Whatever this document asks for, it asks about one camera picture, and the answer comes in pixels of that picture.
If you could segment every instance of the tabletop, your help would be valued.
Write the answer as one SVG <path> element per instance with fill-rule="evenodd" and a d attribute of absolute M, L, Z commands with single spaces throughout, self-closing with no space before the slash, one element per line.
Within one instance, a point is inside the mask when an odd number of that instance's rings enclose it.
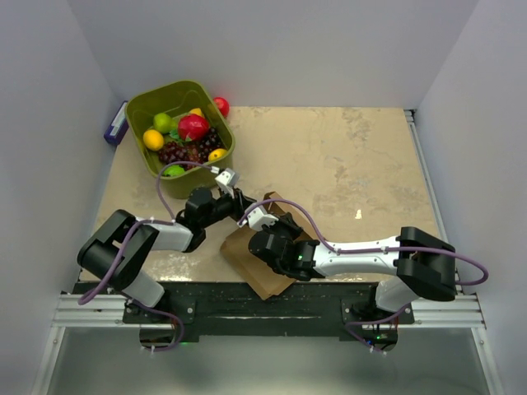
<path fill-rule="evenodd" d="M 236 136 L 237 187 L 258 200 L 276 191 L 300 203 L 326 239 L 384 239 L 410 225 L 438 234 L 402 109 L 233 107 L 228 123 Z M 184 207 L 185 200 L 167 200 L 174 212 Z M 119 208 L 169 219 L 130 132 L 115 152 L 96 226 Z M 207 229 L 193 253 L 150 252 L 143 269 L 157 281 L 243 281 L 219 251 L 236 229 L 226 219 Z M 383 278 L 353 273 L 329 280 Z M 80 280 L 96 278 L 83 271 Z"/>

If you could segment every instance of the plastic fruit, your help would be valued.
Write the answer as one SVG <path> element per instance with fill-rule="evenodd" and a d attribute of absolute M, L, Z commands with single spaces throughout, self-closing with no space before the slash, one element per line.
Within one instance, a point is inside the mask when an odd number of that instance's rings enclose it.
<path fill-rule="evenodd" d="M 220 113 L 222 113 L 223 118 L 227 118 L 227 115 L 229 114 L 229 109 L 231 107 L 229 106 L 229 102 L 222 97 L 215 97 L 214 103 L 216 103 L 217 109 L 220 110 Z"/>
<path fill-rule="evenodd" d="M 168 114 L 159 113 L 154 115 L 154 129 L 159 133 L 167 134 L 170 130 L 176 128 L 177 123 Z"/>
<path fill-rule="evenodd" d="M 189 114 L 196 114 L 196 115 L 199 115 L 201 118 L 205 118 L 205 116 L 203 115 L 203 111 L 201 109 L 191 109 L 189 111 Z"/>
<path fill-rule="evenodd" d="M 161 163 L 168 165 L 177 160 L 188 160 L 187 150 L 177 142 L 167 142 L 163 148 L 157 152 L 157 157 Z"/>
<path fill-rule="evenodd" d="M 163 135 L 157 130 L 149 129 L 142 135 L 142 141 L 145 143 L 145 146 L 151 151 L 159 151 L 165 140 L 163 140 Z"/>
<path fill-rule="evenodd" d="M 178 124 L 178 134 L 186 142 L 199 140 L 208 131 L 208 122 L 196 114 L 187 115 Z"/>
<path fill-rule="evenodd" d="M 221 158 L 227 153 L 227 150 L 225 148 L 218 148 L 217 150 L 214 150 L 208 155 L 209 160 L 216 160 Z"/>
<path fill-rule="evenodd" d="M 163 172 L 163 175 L 168 177 L 175 177 L 176 175 L 182 175 L 184 169 L 181 166 L 173 165 Z"/>
<path fill-rule="evenodd" d="M 203 160 L 203 163 L 207 162 L 211 152 L 223 147 L 223 142 L 218 136 L 216 128 L 208 129 L 207 134 L 199 141 L 198 149 L 200 153 L 203 153 L 203 157 L 200 159 Z"/>

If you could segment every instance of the green apple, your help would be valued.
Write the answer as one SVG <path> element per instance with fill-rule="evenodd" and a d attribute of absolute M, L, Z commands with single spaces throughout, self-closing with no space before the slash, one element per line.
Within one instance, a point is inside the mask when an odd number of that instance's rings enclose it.
<path fill-rule="evenodd" d="M 171 116 L 165 113 L 154 115 L 154 129 L 161 134 L 167 134 L 170 130 L 178 127 L 177 122 Z"/>
<path fill-rule="evenodd" d="M 181 166 L 173 165 L 163 172 L 164 176 L 175 177 L 176 175 L 182 175 L 184 169 Z"/>

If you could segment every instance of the green plastic bin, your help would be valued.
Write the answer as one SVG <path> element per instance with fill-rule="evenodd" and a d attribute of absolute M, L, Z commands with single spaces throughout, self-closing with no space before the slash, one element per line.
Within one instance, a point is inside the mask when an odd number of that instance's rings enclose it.
<path fill-rule="evenodd" d="M 174 119 L 181 118 L 191 109 L 200 108 L 209 124 L 216 128 L 223 141 L 227 153 L 218 160 L 208 162 L 221 168 L 232 168 L 232 152 L 235 138 L 217 109 L 211 96 L 195 81 L 178 81 L 142 93 L 131 99 L 126 106 L 126 119 L 139 147 L 139 153 L 145 161 L 148 171 L 157 177 L 163 164 L 157 159 L 157 153 L 149 151 L 142 142 L 142 135 L 152 128 L 154 115 L 167 113 Z M 165 142 L 172 140 L 165 135 Z M 215 184 L 215 174 L 207 169 L 195 167 L 175 177 L 161 177 L 164 189 L 173 198 L 185 199 L 197 187 L 212 187 Z"/>

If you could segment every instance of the black metal plate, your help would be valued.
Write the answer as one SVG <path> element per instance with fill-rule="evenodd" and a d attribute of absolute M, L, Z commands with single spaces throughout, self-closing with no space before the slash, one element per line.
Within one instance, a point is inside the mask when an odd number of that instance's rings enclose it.
<path fill-rule="evenodd" d="M 184 340 L 197 342 L 200 336 L 290 336 L 338 337 L 353 340 L 344 324 L 347 305 L 366 302 L 371 283 L 295 283 L 278 296 L 261 300 L 246 283 L 161 282 L 174 300 L 185 308 L 194 302 L 194 320 L 185 317 Z M 75 293 L 93 284 L 78 283 Z M 145 323 L 141 314 L 124 314 L 125 323 Z M 402 314 L 399 323 L 413 323 L 413 314 Z"/>

